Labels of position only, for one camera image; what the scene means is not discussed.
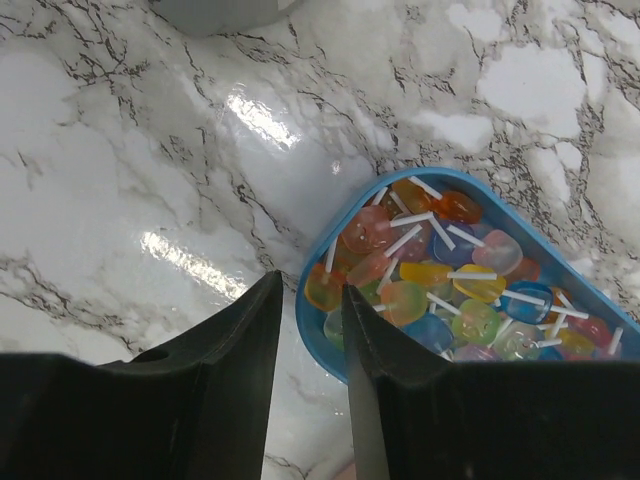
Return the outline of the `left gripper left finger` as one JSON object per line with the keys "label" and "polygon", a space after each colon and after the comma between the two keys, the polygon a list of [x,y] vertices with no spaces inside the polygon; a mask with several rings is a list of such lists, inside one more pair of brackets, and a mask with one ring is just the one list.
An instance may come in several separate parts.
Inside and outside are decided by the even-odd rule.
{"label": "left gripper left finger", "polygon": [[123,362],[1,358],[5,479],[257,479],[262,474],[283,281]]}

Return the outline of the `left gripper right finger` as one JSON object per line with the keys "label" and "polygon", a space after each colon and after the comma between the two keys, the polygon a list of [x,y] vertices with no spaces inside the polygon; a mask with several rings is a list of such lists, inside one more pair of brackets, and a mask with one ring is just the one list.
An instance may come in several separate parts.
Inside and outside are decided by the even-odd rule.
{"label": "left gripper right finger", "polygon": [[639,366],[451,362],[353,286],[342,317],[361,479],[635,479]]}

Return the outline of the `blue tray clear lollipops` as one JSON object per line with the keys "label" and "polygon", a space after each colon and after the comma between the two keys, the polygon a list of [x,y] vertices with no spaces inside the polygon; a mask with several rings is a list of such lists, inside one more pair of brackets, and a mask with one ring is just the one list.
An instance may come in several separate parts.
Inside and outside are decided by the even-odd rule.
{"label": "blue tray clear lollipops", "polygon": [[296,321],[309,353],[338,379],[346,284],[448,359],[639,357],[638,325],[488,187],[451,169],[375,179],[313,246]]}

